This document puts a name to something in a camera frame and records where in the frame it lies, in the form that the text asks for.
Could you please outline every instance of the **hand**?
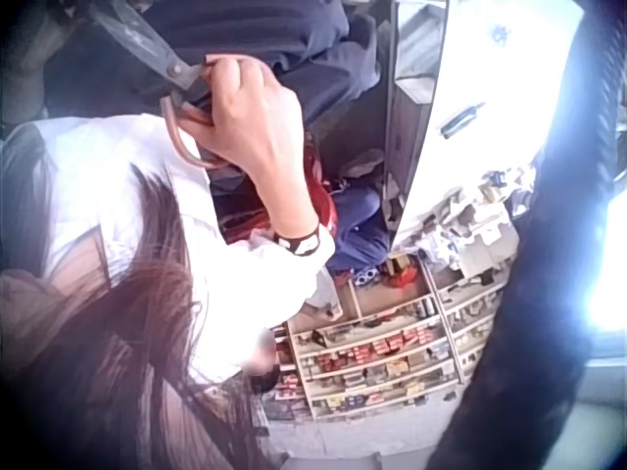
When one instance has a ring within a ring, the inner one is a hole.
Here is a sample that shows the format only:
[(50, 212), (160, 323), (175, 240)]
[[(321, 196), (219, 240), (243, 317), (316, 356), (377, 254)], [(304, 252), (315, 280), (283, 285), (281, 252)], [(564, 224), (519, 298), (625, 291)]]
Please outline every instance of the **hand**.
[(241, 167), (256, 183), (278, 171), (300, 175), (304, 132), (296, 94), (252, 57), (209, 55), (207, 62), (213, 63), (206, 78), (212, 89), (214, 125), (183, 116), (180, 127), (202, 147)]

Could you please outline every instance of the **white shirt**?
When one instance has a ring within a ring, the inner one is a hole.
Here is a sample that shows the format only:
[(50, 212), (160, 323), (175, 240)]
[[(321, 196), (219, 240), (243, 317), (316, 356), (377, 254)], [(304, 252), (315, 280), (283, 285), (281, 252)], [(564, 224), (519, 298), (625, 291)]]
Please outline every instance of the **white shirt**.
[[(100, 226), (112, 278), (128, 268), (143, 222), (136, 165), (145, 175), (168, 175), (178, 200), (193, 276), (196, 319), (190, 375), (221, 382), (253, 353), (264, 328), (298, 312), (315, 290), (316, 274), (334, 250), (320, 227), (321, 244), (296, 257), (256, 231), (226, 245), (217, 228), (209, 178), (174, 150), (165, 122), (154, 116), (60, 118), (36, 122), (50, 158), (53, 194), (49, 275), (72, 244)], [(183, 134), (196, 156), (194, 140)]]

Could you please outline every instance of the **bright light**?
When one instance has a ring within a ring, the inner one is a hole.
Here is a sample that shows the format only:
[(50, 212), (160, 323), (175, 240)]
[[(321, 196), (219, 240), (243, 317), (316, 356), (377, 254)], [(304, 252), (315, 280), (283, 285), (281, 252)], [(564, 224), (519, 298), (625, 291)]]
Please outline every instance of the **bright light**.
[(603, 270), (592, 297), (593, 322), (606, 331), (627, 329), (627, 191), (616, 196), (607, 210)]

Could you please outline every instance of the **white sleeve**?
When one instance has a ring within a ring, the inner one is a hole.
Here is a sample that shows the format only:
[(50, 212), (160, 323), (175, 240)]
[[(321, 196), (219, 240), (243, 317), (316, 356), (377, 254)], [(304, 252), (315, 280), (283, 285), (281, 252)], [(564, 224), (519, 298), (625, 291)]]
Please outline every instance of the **white sleeve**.
[(205, 238), (204, 279), (189, 246), (196, 299), (205, 297), (206, 316), (195, 327), (192, 376), (221, 382), (255, 351), (260, 334), (296, 314), (314, 291), (316, 274), (333, 254), (333, 239), (320, 226), (320, 245), (308, 257), (297, 257), (254, 231), (246, 241), (226, 245)]

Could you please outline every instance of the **woman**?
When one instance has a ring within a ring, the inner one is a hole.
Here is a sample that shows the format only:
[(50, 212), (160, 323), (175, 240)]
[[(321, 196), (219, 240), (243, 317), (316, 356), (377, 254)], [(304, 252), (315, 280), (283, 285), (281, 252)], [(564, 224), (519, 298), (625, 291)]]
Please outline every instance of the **woman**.
[(208, 60), (215, 125), (180, 126), (250, 175), (272, 236), (224, 243), (158, 117), (36, 122), (5, 145), (2, 377), (64, 468), (269, 468), (245, 381), (203, 392), (298, 311), (333, 241), (296, 95), (255, 59)]

